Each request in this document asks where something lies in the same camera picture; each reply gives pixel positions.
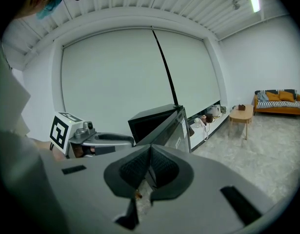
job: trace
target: ceiling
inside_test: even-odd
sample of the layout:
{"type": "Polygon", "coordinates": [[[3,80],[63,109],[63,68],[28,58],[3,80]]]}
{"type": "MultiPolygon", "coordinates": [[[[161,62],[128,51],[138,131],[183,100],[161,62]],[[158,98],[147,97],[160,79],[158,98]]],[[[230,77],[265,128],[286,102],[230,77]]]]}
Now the ceiling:
{"type": "Polygon", "coordinates": [[[256,23],[288,12],[278,0],[260,0],[261,10],[253,13],[250,0],[63,0],[55,12],[43,19],[36,16],[12,21],[2,38],[8,53],[25,57],[50,32],[86,14],[114,7],[148,7],[192,20],[211,31],[218,40],[256,23]]]}

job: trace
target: white window shade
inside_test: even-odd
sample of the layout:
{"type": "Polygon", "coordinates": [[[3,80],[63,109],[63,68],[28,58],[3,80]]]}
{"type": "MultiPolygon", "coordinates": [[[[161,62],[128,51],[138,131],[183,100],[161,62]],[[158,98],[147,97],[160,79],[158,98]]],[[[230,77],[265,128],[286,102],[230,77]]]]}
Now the white window shade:
{"type": "Polygon", "coordinates": [[[187,117],[219,101],[215,71],[204,43],[172,32],[155,30],[155,34],[187,117]]]}
{"type": "Polygon", "coordinates": [[[65,109],[97,131],[132,135],[128,120],[173,103],[168,77],[151,30],[90,37],[64,50],[65,109]]]}

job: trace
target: orange sofa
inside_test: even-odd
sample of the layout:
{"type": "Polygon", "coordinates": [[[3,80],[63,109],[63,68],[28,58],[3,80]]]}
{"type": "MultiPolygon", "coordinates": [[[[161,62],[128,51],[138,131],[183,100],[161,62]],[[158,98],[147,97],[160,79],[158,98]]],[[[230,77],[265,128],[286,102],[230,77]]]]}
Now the orange sofa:
{"type": "MultiPolygon", "coordinates": [[[[300,95],[296,94],[296,100],[300,101],[300,95]]],[[[255,112],[261,113],[279,113],[279,114],[291,114],[300,115],[300,108],[294,107],[272,107],[272,108],[257,108],[258,98],[254,95],[254,114],[255,112]]]]}

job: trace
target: person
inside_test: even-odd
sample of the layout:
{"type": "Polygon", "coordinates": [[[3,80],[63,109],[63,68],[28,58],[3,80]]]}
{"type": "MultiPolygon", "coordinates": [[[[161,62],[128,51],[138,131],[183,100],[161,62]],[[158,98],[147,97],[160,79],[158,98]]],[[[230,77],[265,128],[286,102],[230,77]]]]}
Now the person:
{"type": "MultiPolygon", "coordinates": [[[[38,19],[50,15],[62,0],[25,0],[15,15],[15,19],[37,14],[38,19]]],[[[19,136],[26,136],[29,129],[21,113],[30,95],[12,75],[0,40],[0,131],[13,132],[19,136]]],[[[39,149],[49,149],[50,142],[31,139],[39,149]]],[[[65,159],[64,154],[57,148],[53,149],[56,160],[65,159]]]]}

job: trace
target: gray floor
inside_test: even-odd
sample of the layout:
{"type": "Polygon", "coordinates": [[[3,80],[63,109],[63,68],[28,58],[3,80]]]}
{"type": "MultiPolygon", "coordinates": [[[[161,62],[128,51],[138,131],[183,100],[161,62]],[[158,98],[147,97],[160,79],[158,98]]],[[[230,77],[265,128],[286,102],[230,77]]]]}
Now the gray floor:
{"type": "MultiPolygon", "coordinates": [[[[227,120],[193,154],[223,163],[265,192],[274,203],[289,196],[300,183],[300,117],[258,114],[249,125],[227,120]]],[[[139,219],[150,210],[152,190],[144,180],[137,200],[139,219]]]]}

